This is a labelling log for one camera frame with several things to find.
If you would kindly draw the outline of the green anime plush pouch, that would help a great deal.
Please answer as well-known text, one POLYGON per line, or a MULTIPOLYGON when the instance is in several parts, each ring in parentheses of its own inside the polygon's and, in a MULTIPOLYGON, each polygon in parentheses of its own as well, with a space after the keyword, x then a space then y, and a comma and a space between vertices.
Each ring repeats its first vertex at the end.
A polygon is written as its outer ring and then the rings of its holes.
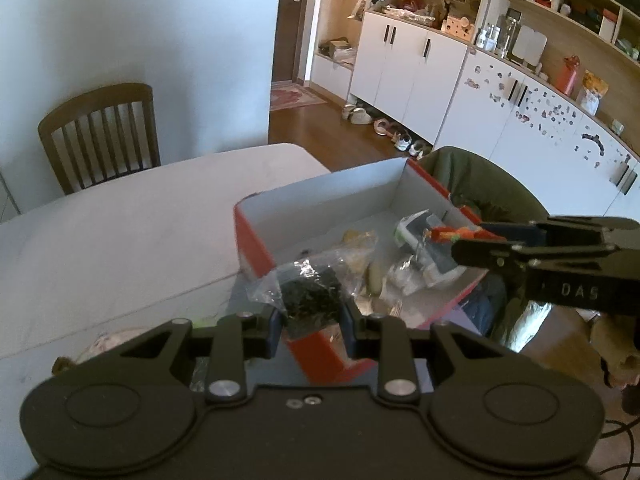
POLYGON ((89 347, 85 348, 83 352, 76 358, 72 359, 70 356, 58 356, 54 361, 51 374, 58 376, 70 370, 71 368, 89 361, 90 359, 100 356, 101 354, 110 351, 121 344, 124 344, 131 339, 139 337, 146 332, 146 328, 128 328, 128 330, 119 330, 118 332, 101 334, 89 347))

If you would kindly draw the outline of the orange toy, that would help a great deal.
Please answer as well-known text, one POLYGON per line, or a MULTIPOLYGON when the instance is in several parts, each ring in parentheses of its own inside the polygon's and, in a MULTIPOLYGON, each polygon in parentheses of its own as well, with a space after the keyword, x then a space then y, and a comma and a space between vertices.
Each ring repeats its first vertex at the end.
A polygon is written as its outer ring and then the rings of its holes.
POLYGON ((451 226, 436 226, 436 228, 425 230, 423 239, 433 243, 454 243, 457 240, 486 240, 486 242, 502 242, 503 236, 496 235, 485 229, 474 226, 469 228, 452 228, 451 226))

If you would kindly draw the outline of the clear plastic bag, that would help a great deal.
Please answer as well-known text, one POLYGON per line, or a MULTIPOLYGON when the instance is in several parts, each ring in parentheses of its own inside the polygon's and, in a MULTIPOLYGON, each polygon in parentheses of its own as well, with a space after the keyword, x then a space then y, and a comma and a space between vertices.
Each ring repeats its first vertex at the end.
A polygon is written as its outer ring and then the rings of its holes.
POLYGON ((399 316, 405 300, 425 287, 426 281, 416 256, 408 256, 392 264, 386 272, 380 300, 390 315, 399 316))

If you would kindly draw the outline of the white wall cabinets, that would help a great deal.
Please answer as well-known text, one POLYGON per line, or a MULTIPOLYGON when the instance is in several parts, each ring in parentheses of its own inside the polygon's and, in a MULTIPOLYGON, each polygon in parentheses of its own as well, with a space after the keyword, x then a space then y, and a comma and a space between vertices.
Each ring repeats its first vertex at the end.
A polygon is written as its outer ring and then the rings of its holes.
POLYGON ((639 214, 639 65, 618 0, 356 0, 347 96, 510 172, 554 214, 639 214))

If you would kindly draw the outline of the dark green jacket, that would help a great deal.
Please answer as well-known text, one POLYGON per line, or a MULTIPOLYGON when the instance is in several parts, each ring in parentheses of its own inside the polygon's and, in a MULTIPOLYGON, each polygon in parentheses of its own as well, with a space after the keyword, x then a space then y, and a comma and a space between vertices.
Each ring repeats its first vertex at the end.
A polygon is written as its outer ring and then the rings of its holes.
MULTIPOLYGON (((462 150, 439 148, 419 165, 449 192, 451 203, 469 207, 485 222, 528 223, 548 211, 529 190, 490 160, 462 150)), ((463 311, 488 339, 520 352, 552 310, 524 298, 517 278, 489 271, 466 300, 463 311)))

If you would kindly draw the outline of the red patterned rug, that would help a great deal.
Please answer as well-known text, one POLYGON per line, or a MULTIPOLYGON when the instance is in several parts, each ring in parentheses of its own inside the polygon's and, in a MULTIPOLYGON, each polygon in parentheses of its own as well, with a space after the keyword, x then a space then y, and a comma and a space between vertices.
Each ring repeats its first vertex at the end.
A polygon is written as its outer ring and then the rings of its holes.
POLYGON ((271 85, 270 110, 292 110, 292 108, 324 104, 321 96, 293 81, 277 81, 271 85))

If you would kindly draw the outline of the beige oval eraser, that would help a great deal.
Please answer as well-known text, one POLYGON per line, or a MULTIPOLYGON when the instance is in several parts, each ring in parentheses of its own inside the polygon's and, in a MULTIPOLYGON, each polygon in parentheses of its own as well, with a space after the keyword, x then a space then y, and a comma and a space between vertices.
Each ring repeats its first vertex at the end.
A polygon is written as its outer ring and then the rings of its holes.
POLYGON ((385 272, 382 266, 378 262, 372 261, 366 272, 367 291, 370 296, 378 297, 382 294, 384 278, 385 272))

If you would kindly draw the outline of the brown wooden door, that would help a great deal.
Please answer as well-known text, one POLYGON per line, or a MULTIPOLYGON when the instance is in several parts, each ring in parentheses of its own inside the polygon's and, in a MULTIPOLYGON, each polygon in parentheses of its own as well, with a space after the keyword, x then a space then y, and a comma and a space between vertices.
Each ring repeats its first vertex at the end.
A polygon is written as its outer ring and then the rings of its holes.
POLYGON ((272 81, 293 81, 302 48, 307 0, 279 0, 272 81))

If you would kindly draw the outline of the dark plastic bag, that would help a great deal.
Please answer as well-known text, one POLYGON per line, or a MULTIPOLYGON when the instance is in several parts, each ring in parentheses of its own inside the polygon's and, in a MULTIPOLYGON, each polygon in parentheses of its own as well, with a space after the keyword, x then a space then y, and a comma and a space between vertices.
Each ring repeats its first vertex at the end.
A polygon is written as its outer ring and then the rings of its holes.
POLYGON ((307 337, 336 324, 360 293, 378 246, 375 232, 349 230, 341 242, 306 252, 250 285, 248 299, 277 308, 288 338, 307 337))

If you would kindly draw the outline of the brown wooden chair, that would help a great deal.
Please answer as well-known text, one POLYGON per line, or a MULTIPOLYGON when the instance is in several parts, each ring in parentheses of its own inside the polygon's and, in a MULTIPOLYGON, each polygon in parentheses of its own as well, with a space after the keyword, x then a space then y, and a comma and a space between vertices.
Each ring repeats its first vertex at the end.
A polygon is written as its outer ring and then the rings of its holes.
POLYGON ((142 82, 75 96, 43 118, 38 134, 66 195, 160 166, 153 90, 142 82))

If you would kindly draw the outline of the red cardboard shoe box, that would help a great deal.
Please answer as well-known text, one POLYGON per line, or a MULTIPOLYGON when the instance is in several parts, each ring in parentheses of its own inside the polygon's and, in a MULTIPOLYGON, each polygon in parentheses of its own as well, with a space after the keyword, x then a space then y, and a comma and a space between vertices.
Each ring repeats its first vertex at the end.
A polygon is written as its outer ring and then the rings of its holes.
POLYGON ((370 370, 350 358, 337 325, 343 302, 362 315, 425 328, 462 304, 484 271, 459 266, 426 231, 469 228, 446 188, 394 158, 248 196, 234 207, 250 299, 277 307, 285 341, 315 385, 370 370))

